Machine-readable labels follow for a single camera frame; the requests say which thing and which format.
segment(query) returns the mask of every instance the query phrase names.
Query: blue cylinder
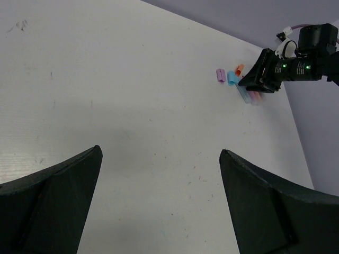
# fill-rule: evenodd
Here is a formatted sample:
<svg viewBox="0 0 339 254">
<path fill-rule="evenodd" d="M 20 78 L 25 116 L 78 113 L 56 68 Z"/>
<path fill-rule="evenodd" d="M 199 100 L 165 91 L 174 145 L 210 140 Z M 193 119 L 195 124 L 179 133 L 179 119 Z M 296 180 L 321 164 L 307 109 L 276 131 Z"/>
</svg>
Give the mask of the blue cylinder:
<svg viewBox="0 0 339 254">
<path fill-rule="evenodd" d="M 240 78 L 235 75 L 235 72 L 230 70 L 227 72 L 227 83 L 229 86 L 234 86 L 235 84 L 238 84 L 240 81 Z"/>
</svg>

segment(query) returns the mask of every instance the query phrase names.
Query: purple wall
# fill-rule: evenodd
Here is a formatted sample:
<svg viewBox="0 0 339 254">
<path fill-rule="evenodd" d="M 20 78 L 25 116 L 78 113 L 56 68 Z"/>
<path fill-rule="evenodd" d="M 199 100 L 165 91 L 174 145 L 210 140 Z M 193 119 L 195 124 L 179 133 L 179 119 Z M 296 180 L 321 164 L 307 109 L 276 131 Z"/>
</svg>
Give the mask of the purple wall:
<svg viewBox="0 0 339 254">
<path fill-rule="evenodd" d="M 339 19 L 338 0 L 144 1 L 272 49 L 277 46 L 275 35 L 286 26 Z M 286 90 L 313 185 L 339 196 L 339 87 L 324 81 L 298 82 L 286 84 Z"/>
</svg>

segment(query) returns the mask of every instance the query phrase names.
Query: cable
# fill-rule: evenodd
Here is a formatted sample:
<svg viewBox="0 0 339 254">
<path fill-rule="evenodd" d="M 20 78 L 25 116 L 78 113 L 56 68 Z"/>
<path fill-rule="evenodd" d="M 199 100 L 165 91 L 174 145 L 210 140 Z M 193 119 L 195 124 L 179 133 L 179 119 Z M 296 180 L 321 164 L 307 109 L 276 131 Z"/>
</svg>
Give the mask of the cable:
<svg viewBox="0 0 339 254">
<path fill-rule="evenodd" d="M 304 28 L 306 26 L 309 26 L 311 24 L 300 24 L 300 25 L 295 25 L 295 26 L 292 26 L 291 29 L 294 30 L 294 29 L 298 29 L 298 28 Z"/>
</svg>

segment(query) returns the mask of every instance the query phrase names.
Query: white table surface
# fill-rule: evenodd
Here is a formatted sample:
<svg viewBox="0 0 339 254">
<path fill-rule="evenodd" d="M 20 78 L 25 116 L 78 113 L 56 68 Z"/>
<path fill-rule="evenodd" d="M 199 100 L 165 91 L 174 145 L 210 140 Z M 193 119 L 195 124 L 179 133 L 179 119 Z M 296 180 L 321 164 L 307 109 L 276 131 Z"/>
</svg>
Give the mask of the white table surface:
<svg viewBox="0 0 339 254">
<path fill-rule="evenodd" d="M 260 48 L 139 0 L 0 7 L 0 182 L 103 150 L 78 253 L 238 253 L 225 148 L 312 188 L 284 89 L 216 81 Z"/>
</svg>

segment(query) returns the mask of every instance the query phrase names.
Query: small colored block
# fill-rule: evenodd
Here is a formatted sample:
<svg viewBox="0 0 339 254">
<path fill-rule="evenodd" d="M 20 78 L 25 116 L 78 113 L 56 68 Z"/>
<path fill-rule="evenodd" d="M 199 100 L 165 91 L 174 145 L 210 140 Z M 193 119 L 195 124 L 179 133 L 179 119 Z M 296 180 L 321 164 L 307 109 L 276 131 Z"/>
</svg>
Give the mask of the small colored block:
<svg viewBox="0 0 339 254">
<path fill-rule="evenodd" d="M 226 74 L 224 69 L 217 69 L 217 78 L 219 82 L 226 81 Z"/>
<path fill-rule="evenodd" d="M 259 93 L 259 92 L 254 92 L 254 95 L 255 95 L 255 97 L 256 97 L 256 99 L 257 99 L 257 101 L 258 101 L 258 102 L 261 102 L 261 101 L 262 101 L 262 99 L 261 99 L 261 96 L 260 96 L 260 93 Z"/>
<path fill-rule="evenodd" d="M 227 82 L 229 86 L 238 84 L 240 79 L 235 75 L 234 71 L 230 70 L 227 72 Z"/>
<path fill-rule="evenodd" d="M 252 100 L 252 104 L 256 104 L 257 103 L 257 98 L 255 96 L 255 92 L 254 91 L 247 91 L 249 96 L 251 97 L 251 100 Z"/>
<path fill-rule="evenodd" d="M 235 75 L 237 77 L 240 77 L 241 73 L 243 72 L 244 69 L 244 65 L 239 65 L 236 69 L 235 69 Z"/>
</svg>

